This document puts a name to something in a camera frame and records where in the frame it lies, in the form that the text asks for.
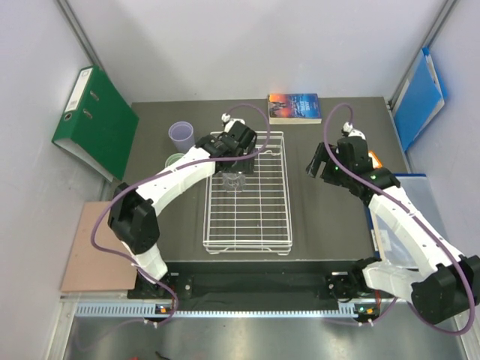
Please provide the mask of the clear glass cup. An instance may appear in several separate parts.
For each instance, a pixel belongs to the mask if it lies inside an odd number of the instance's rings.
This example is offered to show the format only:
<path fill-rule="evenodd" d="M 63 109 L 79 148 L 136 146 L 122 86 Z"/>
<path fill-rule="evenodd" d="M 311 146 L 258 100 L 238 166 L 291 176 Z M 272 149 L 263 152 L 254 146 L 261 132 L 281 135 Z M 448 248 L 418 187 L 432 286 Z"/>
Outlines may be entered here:
<path fill-rule="evenodd" d="M 246 184 L 246 175 L 236 172 L 225 172 L 222 175 L 223 189 L 226 192 L 242 192 Z"/>

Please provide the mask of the tall green cup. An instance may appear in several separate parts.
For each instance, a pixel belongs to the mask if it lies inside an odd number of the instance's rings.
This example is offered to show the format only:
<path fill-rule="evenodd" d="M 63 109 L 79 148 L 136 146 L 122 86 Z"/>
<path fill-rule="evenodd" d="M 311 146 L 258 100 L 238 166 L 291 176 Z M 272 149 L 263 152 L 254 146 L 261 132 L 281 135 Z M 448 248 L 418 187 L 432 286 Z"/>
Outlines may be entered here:
<path fill-rule="evenodd" d="M 184 153 L 171 154 L 165 161 L 164 167 L 167 168 L 183 158 Z"/>

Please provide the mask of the tall purple cup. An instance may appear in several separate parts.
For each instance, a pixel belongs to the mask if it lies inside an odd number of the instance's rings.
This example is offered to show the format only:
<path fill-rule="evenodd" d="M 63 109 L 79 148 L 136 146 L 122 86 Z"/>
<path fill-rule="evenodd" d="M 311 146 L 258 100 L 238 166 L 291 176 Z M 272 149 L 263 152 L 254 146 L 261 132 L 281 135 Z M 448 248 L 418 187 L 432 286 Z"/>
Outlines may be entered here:
<path fill-rule="evenodd" d="M 194 127 L 187 121 L 178 121 L 172 124 L 168 135 L 178 152 L 186 153 L 195 144 Z"/>

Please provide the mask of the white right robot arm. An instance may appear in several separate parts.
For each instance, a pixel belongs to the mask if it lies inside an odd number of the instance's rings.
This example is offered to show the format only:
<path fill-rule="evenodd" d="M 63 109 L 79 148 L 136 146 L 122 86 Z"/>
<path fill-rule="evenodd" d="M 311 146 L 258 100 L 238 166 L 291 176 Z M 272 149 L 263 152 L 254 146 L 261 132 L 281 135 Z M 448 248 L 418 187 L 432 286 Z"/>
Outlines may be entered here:
<path fill-rule="evenodd" d="M 355 262 L 350 288 L 361 297 L 381 290 L 407 301 L 431 325 L 473 312 L 479 305 L 479 257 L 449 244 L 413 205 L 398 178 L 369 151 L 365 139 L 321 142 L 306 169 L 314 178 L 346 188 L 379 218 L 412 257 L 412 268 L 375 257 Z"/>

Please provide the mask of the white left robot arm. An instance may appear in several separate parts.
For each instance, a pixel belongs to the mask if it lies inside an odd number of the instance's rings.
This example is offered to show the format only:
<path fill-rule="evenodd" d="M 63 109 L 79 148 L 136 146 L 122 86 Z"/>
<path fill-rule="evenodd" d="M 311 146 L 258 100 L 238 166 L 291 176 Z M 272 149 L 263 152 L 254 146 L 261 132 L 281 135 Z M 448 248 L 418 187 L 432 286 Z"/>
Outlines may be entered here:
<path fill-rule="evenodd" d="M 257 133 L 242 120 L 233 120 L 217 135 L 200 138 L 180 160 L 153 181 L 126 193 L 109 211 L 108 225 L 144 272 L 144 288 L 154 297 L 170 288 L 167 264 L 161 257 L 158 215 L 197 182 L 216 173 L 252 173 Z"/>

